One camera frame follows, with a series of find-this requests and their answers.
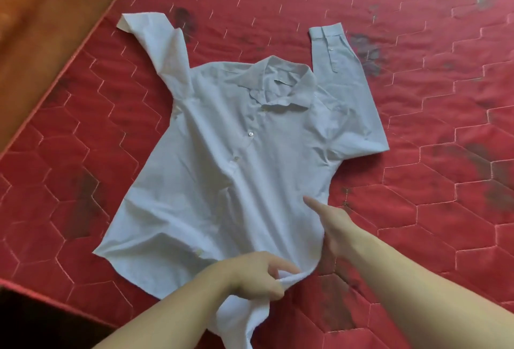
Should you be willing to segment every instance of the quilted surface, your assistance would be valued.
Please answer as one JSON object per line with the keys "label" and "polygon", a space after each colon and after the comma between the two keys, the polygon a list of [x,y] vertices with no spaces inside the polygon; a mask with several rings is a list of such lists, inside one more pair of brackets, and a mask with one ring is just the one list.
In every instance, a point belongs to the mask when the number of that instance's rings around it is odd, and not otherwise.
{"label": "quilted surface", "polygon": [[[275,54],[341,21],[391,150],[343,163],[330,203],[428,269],[514,311],[514,0],[118,0],[0,160],[0,277],[122,325],[155,300],[91,251],[169,124],[172,99],[115,29],[182,27],[191,66]],[[272,307],[257,348],[408,347],[344,261]],[[206,336],[201,345],[221,347]]]}

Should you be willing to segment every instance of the person's left arm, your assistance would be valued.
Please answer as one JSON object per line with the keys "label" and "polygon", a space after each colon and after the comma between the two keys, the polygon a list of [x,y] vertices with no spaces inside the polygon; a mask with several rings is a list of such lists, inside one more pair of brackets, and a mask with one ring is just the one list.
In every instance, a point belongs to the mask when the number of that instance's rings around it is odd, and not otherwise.
{"label": "person's left arm", "polygon": [[100,342],[95,349],[193,349],[207,323],[231,294],[278,300],[278,271],[299,273],[293,263],[267,252],[220,261]]}

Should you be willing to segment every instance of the person's right arm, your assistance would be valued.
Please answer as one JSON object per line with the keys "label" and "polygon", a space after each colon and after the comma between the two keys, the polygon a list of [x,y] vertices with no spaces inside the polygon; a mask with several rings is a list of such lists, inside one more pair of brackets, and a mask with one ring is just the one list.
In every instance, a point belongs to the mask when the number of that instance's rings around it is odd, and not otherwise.
{"label": "person's right arm", "polygon": [[305,197],[331,251],[347,259],[414,348],[514,347],[514,314],[408,259],[343,209]]}

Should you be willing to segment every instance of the shirt collar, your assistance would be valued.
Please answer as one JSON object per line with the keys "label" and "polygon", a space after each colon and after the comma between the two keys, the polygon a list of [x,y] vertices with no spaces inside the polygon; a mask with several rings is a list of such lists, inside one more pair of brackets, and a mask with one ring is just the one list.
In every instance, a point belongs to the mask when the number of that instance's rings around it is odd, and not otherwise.
{"label": "shirt collar", "polygon": [[[291,73],[287,75],[286,79],[286,81],[289,82],[285,82],[283,77],[280,79],[280,81],[285,84],[291,85],[291,91],[288,95],[271,101],[266,100],[265,92],[273,92],[273,86],[265,87],[265,76],[269,73],[267,70]],[[287,106],[293,103],[305,108],[309,108],[311,106],[312,96],[317,87],[316,77],[312,73],[310,67],[303,64],[288,62],[274,55],[250,66],[248,70],[236,79],[236,84],[248,88],[250,90],[250,96],[262,105]]]}

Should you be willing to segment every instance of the person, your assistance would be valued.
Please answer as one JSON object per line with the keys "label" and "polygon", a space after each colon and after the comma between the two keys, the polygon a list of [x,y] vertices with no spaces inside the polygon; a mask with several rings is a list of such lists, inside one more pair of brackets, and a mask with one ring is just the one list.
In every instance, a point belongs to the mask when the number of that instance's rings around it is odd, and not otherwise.
{"label": "person", "polygon": [[[331,252],[360,272],[414,348],[514,347],[514,314],[409,260],[360,229],[343,209],[304,201],[318,213]],[[216,262],[95,348],[193,349],[229,295],[279,300],[279,270],[299,272],[267,252]]]}

